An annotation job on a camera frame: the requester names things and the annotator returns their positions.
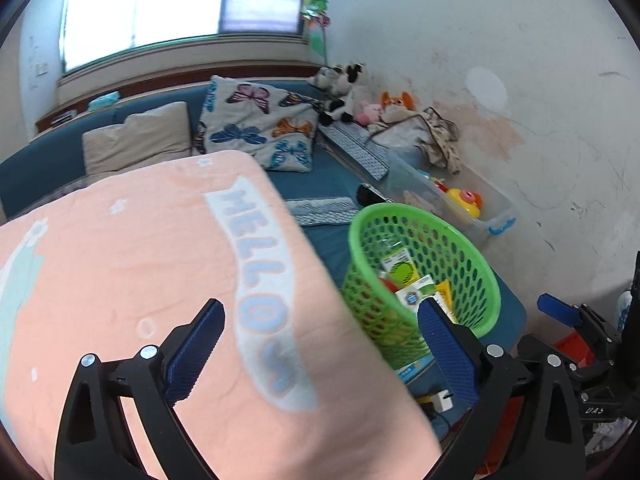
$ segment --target silver screw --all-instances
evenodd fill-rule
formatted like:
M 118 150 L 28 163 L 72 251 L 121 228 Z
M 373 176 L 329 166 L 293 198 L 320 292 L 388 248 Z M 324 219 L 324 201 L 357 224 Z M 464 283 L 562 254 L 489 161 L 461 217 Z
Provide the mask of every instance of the silver screw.
M 87 366 L 91 366 L 94 363 L 95 363 L 95 355 L 93 354 L 87 354 L 82 359 L 80 359 L 80 364 L 85 368 Z
M 489 345 L 486 348 L 486 352 L 491 356 L 491 357 L 502 357 L 504 355 L 504 350 L 502 349 L 501 346 L 499 345 Z
M 549 354 L 546 358 L 546 362 L 552 365 L 554 368 L 558 368 L 562 364 L 562 361 L 556 354 Z
M 158 347 L 157 346 L 153 346 L 153 345 L 149 345 L 149 346 L 145 346 L 140 351 L 140 357 L 142 357 L 143 359 L 151 359 L 157 353 L 158 353 Z

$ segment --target pink bedding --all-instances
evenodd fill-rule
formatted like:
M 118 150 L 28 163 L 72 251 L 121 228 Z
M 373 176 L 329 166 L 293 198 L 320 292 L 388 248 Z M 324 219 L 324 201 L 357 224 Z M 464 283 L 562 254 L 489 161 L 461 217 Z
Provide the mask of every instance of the pink bedding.
M 440 455 L 244 153 L 158 164 L 43 206 L 0 228 L 0 264 L 0 418 L 46 479 L 82 355 L 132 357 L 209 298 L 225 305 L 225 331 L 175 411 L 222 480 L 417 480 Z M 277 314 L 254 316 L 265 305 Z M 164 478 L 133 412 L 126 402 L 147 472 Z

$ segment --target plastic storage bin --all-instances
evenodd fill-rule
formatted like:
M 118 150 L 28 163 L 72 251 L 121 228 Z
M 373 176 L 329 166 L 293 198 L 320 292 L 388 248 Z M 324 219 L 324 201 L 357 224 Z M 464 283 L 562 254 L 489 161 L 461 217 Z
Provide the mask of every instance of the plastic storage bin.
M 425 168 L 447 187 L 468 189 L 482 196 L 480 218 L 473 218 L 428 178 L 409 166 L 394 152 L 389 153 L 389 173 L 382 191 L 394 202 L 424 209 L 450 223 L 474 242 L 499 235 L 516 222 L 516 210 L 510 200 L 464 164 L 453 176 L 443 168 Z
M 459 231 L 421 209 L 384 203 L 364 208 L 351 221 L 351 265 L 342 296 L 380 353 L 395 369 L 429 352 L 413 312 L 378 279 L 378 243 L 400 238 L 421 276 L 449 280 L 458 322 L 477 337 L 491 330 L 500 314 L 500 289 L 482 254 Z

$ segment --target plastic laundry basket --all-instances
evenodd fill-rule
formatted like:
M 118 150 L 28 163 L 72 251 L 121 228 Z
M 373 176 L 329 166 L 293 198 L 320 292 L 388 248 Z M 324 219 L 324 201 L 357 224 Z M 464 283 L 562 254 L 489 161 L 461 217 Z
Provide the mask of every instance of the plastic laundry basket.
M 457 229 L 421 209 L 396 203 L 360 211 L 351 223 L 351 265 L 342 286 L 345 302 L 394 368 L 428 354 L 415 314 L 376 276 L 378 242 L 389 235 L 404 241 L 420 271 L 436 283 L 448 279 L 460 324 L 481 337 L 500 314 L 500 290 L 482 254 Z

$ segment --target sofa backrest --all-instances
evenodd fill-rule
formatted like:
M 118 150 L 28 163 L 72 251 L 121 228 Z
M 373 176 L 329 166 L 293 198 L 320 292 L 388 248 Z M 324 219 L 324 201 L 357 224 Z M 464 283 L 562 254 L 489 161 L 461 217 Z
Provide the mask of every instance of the sofa backrest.
M 265 84 L 290 92 L 323 99 L 324 94 L 298 80 L 268 80 Z M 96 110 L 62 124 L 15 153 L 0 164 L 0 202 L 8 219 L 44 197 L 54 195 L 86 174 L 82 154 L 82 134 L 108 124 L 120 124 L 131 114 L 139 114 L 174 101 L 189 107 L 191 133 L 197 130 L 208 83 L 188 88 L 167 89 Z

